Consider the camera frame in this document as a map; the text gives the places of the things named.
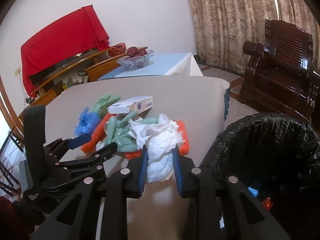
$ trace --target white tablecloth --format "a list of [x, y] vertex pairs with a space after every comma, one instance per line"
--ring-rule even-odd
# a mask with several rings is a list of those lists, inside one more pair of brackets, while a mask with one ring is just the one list
[[203, 76], [192, 53], [156, 54], [150, 58], [146, 67], [136, 70], [125, 70], [120, 66], [105, 74], [99, 80], [153, 75]]

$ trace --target power outlet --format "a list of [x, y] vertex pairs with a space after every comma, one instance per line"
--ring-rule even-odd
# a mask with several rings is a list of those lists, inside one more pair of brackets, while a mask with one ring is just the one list
[[21, 72], [21, 67], [20, 67], [20, 68], [17, 68], [17, 69], [14, 71], [14, 75], [15, 75], [15, 76], [18, 76], [20, 72]]

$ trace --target beige curtain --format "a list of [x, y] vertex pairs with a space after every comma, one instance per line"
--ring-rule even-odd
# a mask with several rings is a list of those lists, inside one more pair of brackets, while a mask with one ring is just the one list
[[320, 68], [320, 28], [304, 0], [277, 0], [280, 20], [295, 24], [312, 35], [313, 64]]
[[276, 20], [274, 0], [190, 0], [197, 51], [207, 65], [244, 74], [246, 40], [264, 44], [265, 19]]

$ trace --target black trash bag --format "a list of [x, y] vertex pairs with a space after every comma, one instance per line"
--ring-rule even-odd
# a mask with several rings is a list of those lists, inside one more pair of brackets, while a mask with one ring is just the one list
[[237, 176], [261, 201], [270, 197], [292, 240], [320, 239], [320, 144], [310, 125], [283, 114], [247, 116], [218, 135], [201, 166]]

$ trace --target orange mesh bag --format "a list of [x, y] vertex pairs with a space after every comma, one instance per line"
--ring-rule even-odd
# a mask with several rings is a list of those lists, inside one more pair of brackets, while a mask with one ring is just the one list
[[109, 114], [107, 113], [105, 117], [102, 119], [102, 121], [98, 124], [97, 128], [94, 130], [93, 134], [91, 135], [91, 140], [90, 142], [82, 145], [80, 149], [84, 153], [91, 153], [95, 151], [95, 147], [99, 141], [102, 141], [105, 137], [106, 134], [103, 129], [103, 125], [109, 121], [110, 117], [116, 116], [115, 114]]
[[[186, 127], [185, 127], [183, 121], [181, 121], [181, 120], [174, 120], [174, 121], [179, 126], [178, 132], [181, 132], [182, 138], [184, 139], [184, 143], [179, 148], [180, 154], [183, 156], [183, 155], [188, 154], [188, 152], [190, 150], [190, 144], [189, 144], [189, 139], [188, 139], [188, 135], [187, 135], [187, 130], [186, 130]], [[136, 151], [136, 152], [132, 152], [132, 153], [125, 153], [124, 154], [124, 156], [128, 160], [131, 160], [133, 158], [139, 157], [140, 155], [141, 155], [141, 150]]]
[[182, 156], [187, 155], [190, 150], [190, 144], [189, 144], [186, 126], [184, 125], [184, 122], [181, 120], [174, 120], [174, 121], [179, 126], [178, 132], [181, 132], [182, 138], [184, 139], [184, 143], [181, 145], [181, 147], [179, 147], [180, 154]]

